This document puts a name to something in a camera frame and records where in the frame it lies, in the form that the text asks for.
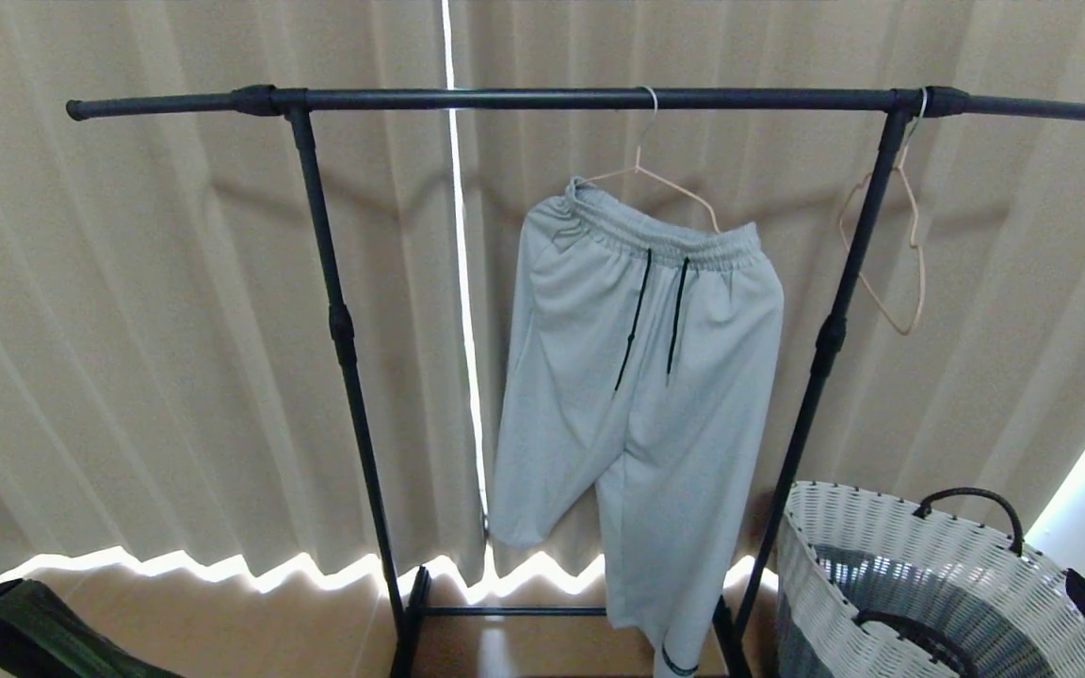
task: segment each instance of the black garment rack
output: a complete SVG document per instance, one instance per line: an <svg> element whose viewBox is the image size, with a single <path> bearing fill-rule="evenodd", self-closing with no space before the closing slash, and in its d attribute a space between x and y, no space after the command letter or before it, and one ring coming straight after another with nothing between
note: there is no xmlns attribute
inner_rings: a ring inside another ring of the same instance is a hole
<svg viewBox="0 0 1085 678"><path fill-rule="evenodd" d="M789 488L797 471L797 462L810 435L818 399L824 394L827 376L835 354L844 344L847 306L853 299L860 264L869 245L869 236L882 208L882 199L895 164L905 130L910 119L921 115L939 118L961 113L986 113L996 116L1018 116L1054 119L1085 120L1085 103L1047 102L1038 99L970 95L953 87L924 87L924 89L656 89L661 108L674 111L881 111L886 113L885 125L878 142L878 157L873 165L873 179L860 206L853 245L844 263L835 291L831 312L819 328L815 340L815 357L810 361L810 380L806 383L802 407L789 439L781 472L776 483L773 506L767 515L765 537L761 541L753 573L762 572L773 551L781 512L789 498ZM283 116L292 125L296 149L301 155L304 184L309 199L312 227L318 241L320 267L329 297L329 333L341 363L346 383L349 413L354 421L354 435L361 458L362 479L374 519L374 535L380 549L383 578L387 583L392 617L396 624L396 656L392 662L393 677L408 677L417 653L418 637L425 617L458 617L458 615L489 615L516 617L518 615L546 615L546 617L595 617L605 614L598 606L431 606L430 574L418 567L409 601L405 603L396 584L396 563L388 542L387 516L383 512L383 498L379 474L375 472L374 448L367 422L367 408L362 402L361 383L358 378L358 355L354 348L354 321L341 295L337 276L337 257L332 247L326 199L320 186L320 170L312 135L311 111L437 111L438 108L495 108L495 111L650 111L652 98L644 89L278 89L272 85L254 85L217 94L188 94L178 97L143 97L108 99L99 102L68 102L65 111L74 120L88 118L151 115L151 113L235 111L251 116ZM731 678L751 678L751 670L742 653L742 636L748 618L753 612L761 578L751 576L740 604L739 614L731 621L731 610L723 597L714 613L714 630L723 648L724 661Z"/></svg>

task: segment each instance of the basket handle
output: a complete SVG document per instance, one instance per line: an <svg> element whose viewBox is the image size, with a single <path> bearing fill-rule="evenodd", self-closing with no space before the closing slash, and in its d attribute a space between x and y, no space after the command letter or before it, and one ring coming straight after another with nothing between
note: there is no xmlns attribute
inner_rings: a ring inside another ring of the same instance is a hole
<svg viewBox="0 0 1085 678"><path fill-rule="evenodd" d="M935 628L916 621L916 618L878 612L878 610L861 610L853 618L853 622L857 626L861 626L866 622L883 623L898 631L899 637L923 649L932 656L932 660L943 662L948 668L956 670L960 678L979 678L978 665L963 648L953 642L942 631L937 631Z"/></svg>
<svg viewBox="0 0 1085 678"><path fill-rule="evenodd" d="M932 512L932 502L937 501L937 499L944 499L947 497L957 497L960 495L973 495L975 497L982 497L990 499L990 501L997 503L1003 507L1003 510L1007 511L1007 516L1011 519L1011 546L1008 546L1008 550L1017 557L1022 557L1024 554L1024 525L1020 523L1020 516L1016 513L1016 510L1011 508L1011 502L1004 499L1000 495L991 492L990 489L982 488L953 488L953 489L941 489L939 492L930 494L923 497L923 501L920 502L920 508L917 508L914 512L916 517L926 517Z"/></svg>

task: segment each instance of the white woven basket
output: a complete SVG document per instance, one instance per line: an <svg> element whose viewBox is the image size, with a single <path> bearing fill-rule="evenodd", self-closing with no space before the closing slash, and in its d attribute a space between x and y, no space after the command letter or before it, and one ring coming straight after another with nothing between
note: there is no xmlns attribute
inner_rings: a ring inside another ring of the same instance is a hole
<svg viewBox="0 0 1085 678"><path fill-rule="evenodd" d="M859 603L942 631L982 678L1085 678L1085 618L1064 571L1027 546L1013 553L997 529L917 508L825 482L793 486L778 537L780 674L957 675L892 628L857 625Z"/></svg>

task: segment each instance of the curtain fold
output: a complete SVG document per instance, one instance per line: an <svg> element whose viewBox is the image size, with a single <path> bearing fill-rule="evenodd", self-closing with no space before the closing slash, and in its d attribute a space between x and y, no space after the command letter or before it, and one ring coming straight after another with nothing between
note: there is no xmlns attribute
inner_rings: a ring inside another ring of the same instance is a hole
<svg viewBox="0 0 1085 678"><path fill-rule="evenodd" d="M436 4L0 4L0 571L375 550L289 127L63 104L444 65ZM478 579L446 113L314 121L397 563Z"/></svg>
<svg viewBox="0 0 1085 678"><path fill-rule="evenodd" d="M953 85L1085 102L1085 3L457 3L460 87ZM496 458L518 229L570 175L628 166L647 112L460 113L485 459ZM720 225L756 220L784 284L775 394L740 553L756 543L845 251L835 216L873 163L882 116L660 112L648 168L695 190ZM924 120L908 162L927 308L902 338L860 289L800 477L917 497L1007 494L1030 524L1085 447L1085 125ZM710 229L647 179L604 189ZM848 225L860 201L853 201ZM909 203L888 193L865 271L895 314L916 303ZM1007 527L997 510L963 507ZM599 551L586 495L541 547L569 572ZM528 553L496 550L498 571Z"/></svg>

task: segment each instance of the light gray pants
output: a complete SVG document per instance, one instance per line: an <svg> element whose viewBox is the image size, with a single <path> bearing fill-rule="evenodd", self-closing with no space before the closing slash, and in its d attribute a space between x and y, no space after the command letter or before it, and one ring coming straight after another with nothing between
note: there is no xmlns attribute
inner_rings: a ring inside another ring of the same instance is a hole
<svg viewBox="0 0 1085 678"><path fill-rule="evenodd" d="M692 675L753 477L781 338L756 225L692 231L576 180L525 218L489 527L546 539L597 482L609 621Z"/></svg>

